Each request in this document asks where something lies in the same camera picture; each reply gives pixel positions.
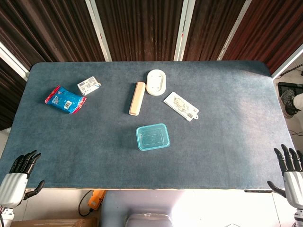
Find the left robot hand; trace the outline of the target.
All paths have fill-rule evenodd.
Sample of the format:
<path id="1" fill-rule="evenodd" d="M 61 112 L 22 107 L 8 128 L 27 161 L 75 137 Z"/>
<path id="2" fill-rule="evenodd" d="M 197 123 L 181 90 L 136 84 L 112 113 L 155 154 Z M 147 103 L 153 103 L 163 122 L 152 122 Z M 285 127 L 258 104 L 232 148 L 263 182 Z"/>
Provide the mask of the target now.
<path id="1" fill-rule="evenodd" d="M 44 180 L 34 190 L 26 192 L 28 180 L 40 156 L 41 154 L 34 150 L 15 159 L 9 173 L 5 175 L 0 185 L 0 206 L 2 208 L 13 209 L 42 190 L 45 185 Z"/>

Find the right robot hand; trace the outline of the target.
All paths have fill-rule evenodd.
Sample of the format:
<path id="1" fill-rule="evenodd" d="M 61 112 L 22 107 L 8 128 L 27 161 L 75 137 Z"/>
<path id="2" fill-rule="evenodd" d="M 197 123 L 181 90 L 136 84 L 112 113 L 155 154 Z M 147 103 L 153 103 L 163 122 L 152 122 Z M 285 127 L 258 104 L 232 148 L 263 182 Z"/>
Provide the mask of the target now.
<path id="1" fill-rule="evenodd" d="M 267 184 L 275 193 L 287 199 L 296 209 L 303 209 L 303 153 L 299 150 L 281 145 L 282 151 L 274 148 L 281 169 L 284 189 L 280 189 L 273 182 Z"/>

